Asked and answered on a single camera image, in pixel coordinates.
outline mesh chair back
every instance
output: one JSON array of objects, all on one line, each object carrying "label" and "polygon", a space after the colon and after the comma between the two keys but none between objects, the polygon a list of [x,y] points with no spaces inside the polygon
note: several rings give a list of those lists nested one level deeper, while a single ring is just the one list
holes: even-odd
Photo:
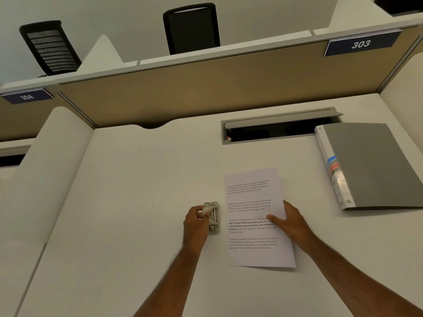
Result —
[{"label": "mesh chair back", "polygon": [[58,20],[45,21],[19,28],[38,64],[48,76],[75,72],[81,65],[61,24]]},{"label": "mesh chair back", "polygon": [[216,7],[213,3],[166,11],[163,22],[171,54],[220,46]]}]

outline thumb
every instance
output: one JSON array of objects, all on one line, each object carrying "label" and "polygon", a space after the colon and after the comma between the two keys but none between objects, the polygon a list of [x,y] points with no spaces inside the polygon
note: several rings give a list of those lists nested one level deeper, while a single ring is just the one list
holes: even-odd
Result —
[{"label": "thumb", "polygon": [[269,219],[272,224],[278,226],[280,229],[283,229],[285,227],[285,220],[280,219],[275,215],[267,215],[266,218]]},{"label": "thumb", "polygon": [[209,225],[209,219],[210,219],[210,211],[207,211],[207,212],[203,215],[201,222],[202,222],[204,225],[208,226],[208,225]]}]

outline number sign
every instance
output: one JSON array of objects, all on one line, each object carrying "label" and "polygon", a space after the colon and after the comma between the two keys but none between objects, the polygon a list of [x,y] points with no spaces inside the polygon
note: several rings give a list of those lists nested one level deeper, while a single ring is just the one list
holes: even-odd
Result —
[{"label": "number sign", "polygon": [[389,48],[394,45],[401,32],[402,30],[394,30],[330,40],[326,48],[325,57],[337,54]]},{"label": "number sign", "polygon": [[7,93],[5,95],[1,95],[1,97],[9,101],[11,104],[49,100],[54,98],[45,89],[33,89],[23,92]]}]

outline left hand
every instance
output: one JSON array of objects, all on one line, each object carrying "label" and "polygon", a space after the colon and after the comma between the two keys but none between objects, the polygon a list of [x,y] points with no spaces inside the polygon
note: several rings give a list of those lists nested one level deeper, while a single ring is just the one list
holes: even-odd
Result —
[{"label": "left hand", "polygon": [[204,243],[209,236],[210,212],[204,215],[197,212],[202,209],[203,206],[192,207],[188,211],[184,221],[184,241],[182,248],[194,252],[197,256],[200,256]]}]

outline right hand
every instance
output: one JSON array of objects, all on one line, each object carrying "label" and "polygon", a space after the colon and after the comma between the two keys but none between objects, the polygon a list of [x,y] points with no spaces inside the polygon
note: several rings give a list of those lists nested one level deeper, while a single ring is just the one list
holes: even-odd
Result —
[{"label": "right hand", "polygon": [[317,237],[297,208],[285,200],[283,205],[285,206],[286,220],[275,215],[267,215],[266,218],[282,229],[288,238],[299,245],[302,250],[306,251],[307,246]]}]

